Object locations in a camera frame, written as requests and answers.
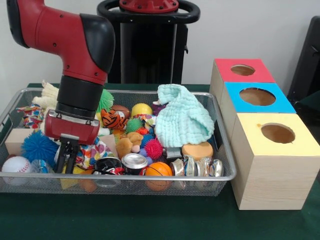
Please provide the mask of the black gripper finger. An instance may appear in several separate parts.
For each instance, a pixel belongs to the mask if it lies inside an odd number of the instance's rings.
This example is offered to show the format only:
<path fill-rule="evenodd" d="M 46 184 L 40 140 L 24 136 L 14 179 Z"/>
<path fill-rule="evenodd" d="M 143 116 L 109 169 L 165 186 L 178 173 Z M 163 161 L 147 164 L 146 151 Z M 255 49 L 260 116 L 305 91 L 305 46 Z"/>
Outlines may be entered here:
<path fill-rule="evenodd" d="M 68 141 L 66 139 L 61 139 L 60 141 L 61 141 L 61 145 L 59 148 L 58 158 L 57 158 L 57 163 L 55 168 L 55 172 L 57 174 L 61 174 L 63 171 L 63 167 L 66 161 L 65 149 L 68 144 Z"/>
<path fill-rule="evenodd" d="M 67 146 L 68 146 L 67 153 L 69 155 L 69 158 L 66 163 L 65 173 L 72 174 L 73 170 L 74 170 L 75 163 L 76 163 L 76 159 L 77 159 L 80 145 L 79 145 L 78 141 L 70 141 Z"/>

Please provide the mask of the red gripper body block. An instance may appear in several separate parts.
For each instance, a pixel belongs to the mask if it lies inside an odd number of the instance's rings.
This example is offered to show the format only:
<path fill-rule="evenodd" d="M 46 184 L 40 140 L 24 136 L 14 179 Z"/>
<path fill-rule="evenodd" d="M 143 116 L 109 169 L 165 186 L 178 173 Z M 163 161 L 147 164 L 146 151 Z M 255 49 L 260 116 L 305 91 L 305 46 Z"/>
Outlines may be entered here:
<path fill-rule="evenodd" d="M 92 145 L 100 130 L 98 119 L 85 120 L 57 113 L 50 109 L 45 116 L 44 134 L 53 139 L 77 140 L 81 145 Z"/>

